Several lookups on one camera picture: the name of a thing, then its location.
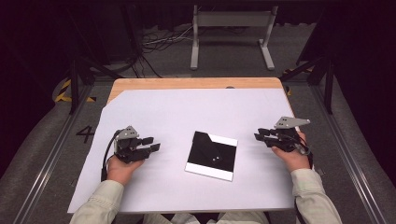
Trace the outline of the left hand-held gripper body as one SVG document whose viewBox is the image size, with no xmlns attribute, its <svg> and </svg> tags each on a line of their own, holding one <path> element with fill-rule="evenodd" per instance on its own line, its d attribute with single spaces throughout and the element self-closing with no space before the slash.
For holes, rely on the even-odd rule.
<svg viewBox="0 0 396 224">
<path fill-rule="evenodd" d="M 142 139 L 133 126 L 119 130 L 116 133 L 114 143 L 114 154 L 125 163 L 142 161 L 149 157 L 150 147 L 142 145 Z"/>
</svg>

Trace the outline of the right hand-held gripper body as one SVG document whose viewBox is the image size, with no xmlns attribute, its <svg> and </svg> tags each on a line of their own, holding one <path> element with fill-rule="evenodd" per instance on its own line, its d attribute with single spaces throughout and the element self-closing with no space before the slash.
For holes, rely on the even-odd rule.
<svg viewBox="0 0 396 224">
<path fill-rule="evenodd" d="M 297 119 L 291 117 L 281 117 L 270 135 L 264 135 L 264 143 L 268 147 L 278 147 L 285 152 L 298 150 L 300 153 L 310 153 L 305 140 L 297 133 L 296 128 L 310 123 L 309 119 Z"/>
</svg>

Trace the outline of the square black and silver plate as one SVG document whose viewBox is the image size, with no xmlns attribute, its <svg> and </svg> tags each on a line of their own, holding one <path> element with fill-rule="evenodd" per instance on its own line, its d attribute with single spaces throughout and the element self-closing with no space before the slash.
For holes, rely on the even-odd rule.
<svg viewBox="0 0 396 224">
<path fill-rule="evenodd" d="M 191 145 L 191 151 L 185 166 L 185 171 L 210 176 L 226 181 L 233 180 L 233 170 L 238 141 L 236 139 L 209 134 L 211 140 L 222 157 L 218 163 L 212 163 L 201 151 Z"/>
</svg>

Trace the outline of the black cloth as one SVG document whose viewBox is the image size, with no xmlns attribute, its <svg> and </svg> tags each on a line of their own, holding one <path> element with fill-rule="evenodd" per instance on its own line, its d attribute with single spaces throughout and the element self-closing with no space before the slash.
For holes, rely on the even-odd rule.
<svg viewBox="0 0 396 224">
<path fill-rule="evenodd" d="M 211 140 L 208 133 L 195 132 L 192 139 L 192 144 L 212 163 L 218 163 L 222 160 L 222 157 L 216 148 L 216 144 Z"/>
</svg>

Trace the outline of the person's left hand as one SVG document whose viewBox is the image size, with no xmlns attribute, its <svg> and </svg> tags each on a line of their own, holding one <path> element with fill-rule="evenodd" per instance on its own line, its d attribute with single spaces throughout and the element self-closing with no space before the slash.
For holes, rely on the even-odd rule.
<svg viewBox="0 0 396 224">
<path fill-rule="evenodd" d="M 144 162 L 134 161 L 125 163 L 120 161 L 117 157 L 112 156 L 107 165 L 107 180 L 116 181 L 123 186 L 126 186 L 132 179 L 132 175 Z"/>
</svg>

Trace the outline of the person's right hand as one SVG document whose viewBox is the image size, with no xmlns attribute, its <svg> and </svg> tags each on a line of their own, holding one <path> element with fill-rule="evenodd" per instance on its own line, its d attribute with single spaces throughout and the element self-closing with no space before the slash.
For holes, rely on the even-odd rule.
<svg viewBox="0 0 396 224">
<path fill-rule="evenodd" d="M 294 150 L 292 152 L 285 152 L 278 147 L 272 147 L 272 151 L 286 164 L 289 172 L 299 169 L 309 169 L 309 160 L 305 155 Z"/>
</svg>

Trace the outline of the yellow black hazard tape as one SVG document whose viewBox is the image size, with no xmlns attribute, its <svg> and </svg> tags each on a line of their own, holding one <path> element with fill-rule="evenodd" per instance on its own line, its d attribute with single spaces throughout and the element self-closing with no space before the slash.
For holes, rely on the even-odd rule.
<svg viewBox="0 0 396 224">
<path fill-rule="evenodd" d="M 284 70 L 284 71 L 282 72 L 282 77 L 288 75 L 289 73 L 292 73 L 293 70 L 294 70 L 294 69 L 286 69 L 286 70 Z M 311 67 L 311 68 L 306 68 L 306 69 L 304 69 L 300 74 L 308 74 L 308 75 L 309 75 L 309 74 L 312 73 L 312 71 L 313 71 L 313 68 L 312 68 L 312 67 Z M 285 86 L 284 86 L 284 90 L 285 90 L 287 96 L 291 96 L 291 95 L 292 95 L 292 91 L 291 91 L 290 86 L 285 85 Z"/>
<path fill-rule="evenodd" d="M 60 91 L 59 91 L 58 95 L 55 97 L 54 101 L 55 102 L 71 102 L 72 101 L 72 97 L 65 95 L 67 89 L 70 86 L 71 86 L 71 79 L 67 78 L 64 81 L 64 84 L 62 85 L 62 87 L 60 88 Z"/>
</svg>

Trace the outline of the white table sheet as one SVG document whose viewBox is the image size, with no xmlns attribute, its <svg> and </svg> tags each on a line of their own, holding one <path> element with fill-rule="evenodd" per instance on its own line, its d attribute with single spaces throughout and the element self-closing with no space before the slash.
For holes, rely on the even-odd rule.
<svg viewBox="0 0 396 224">
<path fill-rule="evenodd" d="M 102 111 L 68 210 L 75 212 L 97 188 L 104 154 L 112 149 L 108 143 L 127 126 L 161 147 L 134 172 L 121 212 L 291 209 L 290 174 L 254 134 L 292 114 L 281 89 L 124 91 Z M 232 180 L 186 171 L 197 131 L 236 140 Z"/>
</svg>

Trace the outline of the wooden table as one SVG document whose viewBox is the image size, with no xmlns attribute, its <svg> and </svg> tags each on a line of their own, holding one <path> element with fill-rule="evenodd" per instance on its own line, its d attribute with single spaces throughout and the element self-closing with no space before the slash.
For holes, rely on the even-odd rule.
<svg viewBox="0 0 396 224">
<path fill-rule="evenodd" d="M 280 89 L 287 96 L 277 77 L 172 77 L 172 78 L 119 78 L 113 83 L 107 103 L 128 90 L 168 89 Z"/>
</svg>

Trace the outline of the black metal stand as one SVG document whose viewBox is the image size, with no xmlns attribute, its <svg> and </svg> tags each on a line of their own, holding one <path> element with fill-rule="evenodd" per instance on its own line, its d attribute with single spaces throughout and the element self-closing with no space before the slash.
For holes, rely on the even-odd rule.
<svg viewBox="0 0 396 224">
<path fill-rule="evenodd" d="M 332 114 L 332 86 L 333 86 L 333 63 L 328 57 L 319 57 L 303 65 L 296 67 L 290 72 L 282 75 L 279 79 L 281 82 L 287 81 L 297 75 L 301 74 L 304 70 L 312 68 L 312 72 L 307 77 L 306 82 L 309 85 L 317 86 L 319 82 L 325 78 L 324 87 L 324 106 L 329 114 Z"/>
<path fill-rule="evenodd" d="M 82 98 L 79 96 L 78 83 L 82 81 L 84 86 L 92 86 L 95 77 L 92 68 L 98 70 L 100 73 L 112 77 L 113 79 L 120 78 L 117 73 L 105 68 L 103 65 L 94 62 L 87 57 L 76 57 L 70 63 L 70 79 L 71 79 L 71 109 L 69 114 L 73 115 L 80 105 Z"/>
</svg>

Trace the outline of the person's lap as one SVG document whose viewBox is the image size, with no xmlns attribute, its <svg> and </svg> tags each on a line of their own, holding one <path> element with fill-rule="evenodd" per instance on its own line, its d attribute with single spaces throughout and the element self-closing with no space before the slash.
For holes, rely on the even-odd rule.
<svg viewBox="0 0 396 224">
<path fill-rule="evenodd" d="M 144 215 L 142 224 L 270 224 L 263 212 L 226 212 L 219 214 L 178 213 Z"/>
</svg>

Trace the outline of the grey metal stand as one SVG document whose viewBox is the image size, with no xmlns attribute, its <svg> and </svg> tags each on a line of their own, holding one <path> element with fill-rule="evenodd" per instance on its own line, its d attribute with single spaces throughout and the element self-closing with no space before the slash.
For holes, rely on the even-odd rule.
<svg viewBox="0 0 396 224">
<path fill-rule="evenodd" d="M 191 46 L 191 70 L 198 69 L 200 27 L 264 27 L 265 35 L 258 41 L 267 69 L 273 71 L 275 65 L 268 49 L 268 43 L 275 25 L 278 6 L 263 11 L 200 11 L 198 6 L 193 8 Z"/>
</svg>

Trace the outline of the metal floor rail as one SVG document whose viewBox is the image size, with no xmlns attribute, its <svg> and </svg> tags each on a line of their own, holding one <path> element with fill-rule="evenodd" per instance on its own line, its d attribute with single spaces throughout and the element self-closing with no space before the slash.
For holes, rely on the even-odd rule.
<svg viewBox="0 0 396 224">
<path fill-rule="evenodd" d="M 85 105 L 86 99 L 92 91 L 92 86 L 84 86 L 81 88 L 81 94 L 78 97 L 78 104 L 74 112 L 67 116 L 66 121 L 59 133 L 54 145 L 49 152 L 47 159 L 41 166 L 35 182 L 26 196 L 18 214 L 14 218 L 12 224 L 26 224 L 29 217 L 32 215 L 36 204 L 38 203 L 45 187 L 47 186 L 53 170 L 58 162 L 65 146 L 66 139 L 75 124 L 82 107 Z"/>
<path fill-rule="evenodd" d="M 338 152 L 340 157 L 347 169 L 347 172 L 353 182 L 353 185 L 358 192 L 363 206 L 371 219 L 373 224 L 389 224 L 385 216 L 383 215 L 378 203 L 375 200 L 374 194 L 371 192 L 367 178 L 363 173 L 361 167 L 351 154 L 347 141 L 342 135 L 340 127 L 336 122 L 335 117 L 330 114 L 324 104 L 324 95 L 321 93 L 319 87 L 310 87 L 313 96 L 318 103 L 321 113 L 326 119 L 330 126 L 331 132 L 338 146 Z"/>
</svg>

